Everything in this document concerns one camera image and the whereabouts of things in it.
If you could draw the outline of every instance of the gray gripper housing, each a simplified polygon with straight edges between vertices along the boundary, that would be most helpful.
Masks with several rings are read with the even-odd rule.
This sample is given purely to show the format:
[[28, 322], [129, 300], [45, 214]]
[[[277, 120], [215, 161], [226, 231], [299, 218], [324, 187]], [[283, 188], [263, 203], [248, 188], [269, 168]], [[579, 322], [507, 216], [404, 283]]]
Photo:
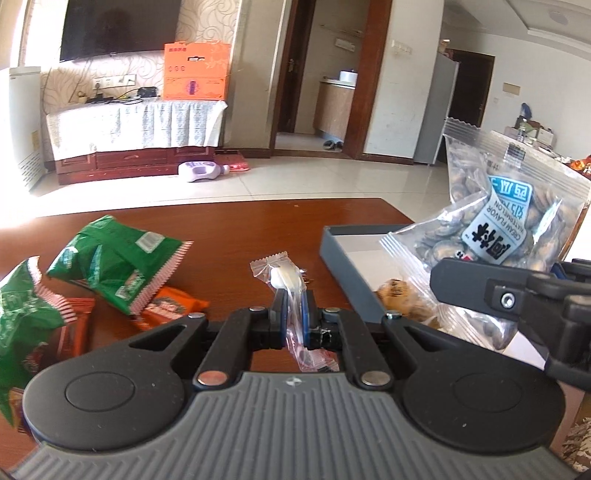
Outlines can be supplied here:
[[344, 374], [246, 372], [202, 392], [158, 437], [111, 453], [38, 448], [17, 480], [571, 480], [543, 447], [478, 456], [420, 432]]

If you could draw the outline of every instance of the green wrapper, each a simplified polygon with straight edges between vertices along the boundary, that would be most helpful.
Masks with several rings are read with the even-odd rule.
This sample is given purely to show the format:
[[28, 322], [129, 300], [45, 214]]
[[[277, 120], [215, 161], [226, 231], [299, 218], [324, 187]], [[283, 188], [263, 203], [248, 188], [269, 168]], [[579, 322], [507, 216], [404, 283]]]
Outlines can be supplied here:
[[37, 260], [25, 260], [0, 281], [0, 411], [13, 425], [10, 391], [27, 386], [53, 331], [76, 318], [64, 297], [40, 284]]
[[47, 274], [90, 288], [122, 312], [138, 315], [191, 244], [122, 225], [106, 215], [86, 225]]

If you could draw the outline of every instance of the brown table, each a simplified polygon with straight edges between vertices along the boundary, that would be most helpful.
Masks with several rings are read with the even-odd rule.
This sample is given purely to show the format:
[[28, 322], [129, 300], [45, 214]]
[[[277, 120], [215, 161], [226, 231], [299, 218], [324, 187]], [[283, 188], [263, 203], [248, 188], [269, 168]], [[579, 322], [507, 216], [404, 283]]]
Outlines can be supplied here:
[[[249, 263], [283, 250], [296, 265], [308, 270], [313, 280], [309, 287], [319, 306], [350, 308], [318, 255], [323, 227], [411, 222], [381, 199], [209, 203], [46, 217], [17, 229], [0, 229], [0, 278], [34, 255], [41, 257], [39, 266], [46, 270], [82, 227], [107, 213], [126, 225], [194, 242], [169, 283], [210, 300], [212, 320], [223, 320], [244, 306], [269, 305], [272, 292], [252, 277]], [[46, 284], [66, 296], [90, 295], [59, 280]], [[92, 348], [138, 333], [122, 313], [100, 299], [91, 318]], [[255, 354], [252, 369], [297, 371], [297, 366], [286, 351], [262, 351]], [[0, 468], [11, 467], [33, 447], [32, 440], [15, 433], [0, 417]]]

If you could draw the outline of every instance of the white tile floor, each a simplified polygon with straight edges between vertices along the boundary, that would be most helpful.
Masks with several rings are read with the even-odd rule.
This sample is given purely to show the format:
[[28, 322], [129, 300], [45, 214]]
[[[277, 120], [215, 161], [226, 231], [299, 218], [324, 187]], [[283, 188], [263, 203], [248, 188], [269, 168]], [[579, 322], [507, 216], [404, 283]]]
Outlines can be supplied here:
[[293, 157], [248, 162], [249, 171], [196, 183], [160, 176], [59, 186], [49, 174], [32, 191], [31, 216], [185, 203], [381, 197], [421, 220], [449, 204], [446, 166]]
[[280, 150], [323, 151], [323, 143], [324, 138], [315, 135], [279, 132], [275, 137], [275, 148]]

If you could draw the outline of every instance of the wall outlet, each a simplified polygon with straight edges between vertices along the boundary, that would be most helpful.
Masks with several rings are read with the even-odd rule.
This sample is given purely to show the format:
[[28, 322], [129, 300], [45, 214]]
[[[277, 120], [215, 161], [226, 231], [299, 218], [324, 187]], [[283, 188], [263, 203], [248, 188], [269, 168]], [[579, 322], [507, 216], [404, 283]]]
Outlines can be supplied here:
[[92, 79], [92, 89], [127, 87], [135, 85], [135, 73], [129, 75], [114, 75], [112, 77], [100, 77]]
[[123, 79], [123, 84], [128, 87], [128, 86], [135, 86], [135, 73], [129, 74], [129, 75], [125, 75], [124, 79]]

